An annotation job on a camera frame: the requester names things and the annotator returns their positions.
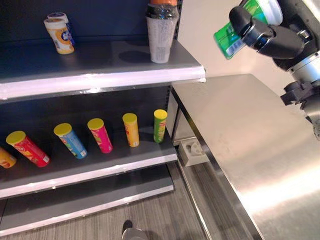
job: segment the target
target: shelf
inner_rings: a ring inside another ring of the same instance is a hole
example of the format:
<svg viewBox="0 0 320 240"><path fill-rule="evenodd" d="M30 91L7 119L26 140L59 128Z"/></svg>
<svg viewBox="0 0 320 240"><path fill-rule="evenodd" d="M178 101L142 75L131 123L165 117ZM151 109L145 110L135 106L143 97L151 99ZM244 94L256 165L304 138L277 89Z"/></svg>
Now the shelf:
<svg viewBox="0 0 320 240"><path fill-rule="evenodd" d="M0 169L0 199L177 160L167 132L161 144L154 142L152 127L139 129L139 138L138 147L129 147L126 133L116 132L112 141L113 151L104 154L90 136L88 143L84 142L88 155L83 159L76 159L57 138L49 154L51 163L48 166L38 168L21 155L14 167Z"/></svg>
<svg viewBox="0 0 320 240"><path fill-rule="evenodd" d="M0 237L174 190L166 165L7 200Z"/></svg>
<svg viewBox="0 0 320 240"><path fill-rule="evenodd" d="M205 81L205 70L177 41L168 63L150 60L145 42L81 42L60 55L53 44L0 48L0 103L56 95L88 94Z"/></svg>

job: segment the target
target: green snack can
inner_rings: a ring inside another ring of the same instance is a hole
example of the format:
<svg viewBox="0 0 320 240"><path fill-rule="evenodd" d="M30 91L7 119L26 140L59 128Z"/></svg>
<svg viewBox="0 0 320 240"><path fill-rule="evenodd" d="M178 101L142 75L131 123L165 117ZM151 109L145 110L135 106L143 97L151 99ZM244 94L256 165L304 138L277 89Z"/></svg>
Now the green snack can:
<svg viewBox="0 0 320 240"><path fill-rule="evenodd" d="M280 25L283 20L277 0L248 0L243 7L254 18L265 24ZM231 59L245 46L230 22L217 31L213 37L226 59Z"/></svg>
<svg viewBox="0 0 320 240"><path fill-rule="evenodd" d="M162 143L165 138L168 113L163 109L157 109L154 111L153 115L154 115L153 140L156 143Z"/></svg>

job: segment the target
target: cylindrical snack container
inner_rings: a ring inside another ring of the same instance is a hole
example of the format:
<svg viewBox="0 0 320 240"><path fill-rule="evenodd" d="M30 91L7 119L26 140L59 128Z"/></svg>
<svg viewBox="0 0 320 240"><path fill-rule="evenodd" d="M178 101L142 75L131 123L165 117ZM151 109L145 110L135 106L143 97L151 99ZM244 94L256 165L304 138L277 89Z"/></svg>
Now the cylindrical snack container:
<svg viewBox="0 0 320 240"><path fill-rule="evenodd" d="M83 159L87 156L87 150L69 123L61 123L55 126L53 132L77 159Z"/></svg>
<svg viewBox="0 0 320 240"><path fill-rule="evenodd" d="M0 166L9 169L16 164L17 160L11 156L6 150L0 147Z"/></svg>
<svg viewBox="0 0 320 240"><path fill-rule="evenodd" d="M105 123L101 118L93 118L88 121L87 126L91 131L96 143L104 154L112 151L113 147L105 128Z"/></svg>
<svg viewBox="0 0 320 240"><path fill-rule="evenodd" d="M168 113L163 109L157 109L153 113L154 126L153 126L153 140L156 143L162 143L165 138L166 121Z"/></svg>
<svg viewBox="0 0 320 240"><path fill-rule="evenodd" d="M138 118L134 113L126 113L122 116L124 129L130 147L139 146Z"/></svg>
<svg viewBox="0 0 320 240"><path fill-rule="evenodd" d="M63 19L51 18L43 22L59 54L71 54L75 51L69 40L69 31Z"/></svg>
<svg viewBox="0 0 320 240"><path fill-rule="evenodd" d="M280 25L283 21L283 14L277 0L248 0L243 7L253 18L265 24ZM230 22L214 33L213 37L226 59L231 59L246 45Z"/></svg>
<svg viewBox="0 0 320 240"><path fill-rule="evenodd" d="M62 19L62 20L64 20L66 28L68 29L68 32L69 32L69 40L72 43L72 45L75 45L75 41L72 38L72 30L71 30L71 26L70 26L70 23L69 23L69 19L68 19L67 15L64 12L53 12L53 13L50 13L47 16L47 18L48 19Z"/></svg>
<svg viewBox="0 0 320 240"><path fill-rule="evenodd" d="M39 168L45 167L50 163L50 157L34 144L24 131L10 133L5 141Z"/></svg>
<svg viewBox="0 0 320 240"><path fill-rule="evenodd" d="M146 10L151 61L168 62L179 13L176 0L152 0Z"/></svg>

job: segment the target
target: floor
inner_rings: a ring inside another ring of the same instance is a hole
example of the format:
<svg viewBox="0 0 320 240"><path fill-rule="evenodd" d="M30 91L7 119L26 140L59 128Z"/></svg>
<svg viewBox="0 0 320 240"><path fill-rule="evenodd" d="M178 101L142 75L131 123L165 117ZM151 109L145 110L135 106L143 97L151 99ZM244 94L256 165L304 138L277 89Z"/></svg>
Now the floor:
<svg viewBox="0 0 320 240"><path fill-rule="evenodd" d="M182 166L212 240L253 240L227 200L210 162Z"/></svg>
<svg viewBox="0 0 320 240"><path fill-rule="evenodd" d="M207 240L178 164L168 164L175 191L0 240L120 240L130 219L150 240ZM211 240L252 240L218 184L210 163L182 167Z"/></svg>
<svg viewBox="0 0 320 240"><path fill-rule="evenodd" d="M127 219L150 240L206 240L176 163L168 167L175 185L171 193L0 240L120 240Z"/></svg>

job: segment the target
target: red pringles can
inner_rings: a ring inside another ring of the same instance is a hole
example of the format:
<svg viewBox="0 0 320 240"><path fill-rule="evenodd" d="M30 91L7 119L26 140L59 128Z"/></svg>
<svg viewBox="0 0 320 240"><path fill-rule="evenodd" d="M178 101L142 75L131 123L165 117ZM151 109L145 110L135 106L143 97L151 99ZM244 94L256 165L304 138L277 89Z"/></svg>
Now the red pringles can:
<svg viewBox="0 0 320 240"><path fill-rule="evenodd" d="M50 157L35 145L24 131L10 133L5 141L39 168L45 167L50 163Z"/></svg>
<svg viewBox="0 0 320 240"><path fill-rule="evenodd" d="M104 154L108 154L112 151L113 147L105 128L105 123L100 118L93 118L87 123L96 143L100 150Z"/></svg>

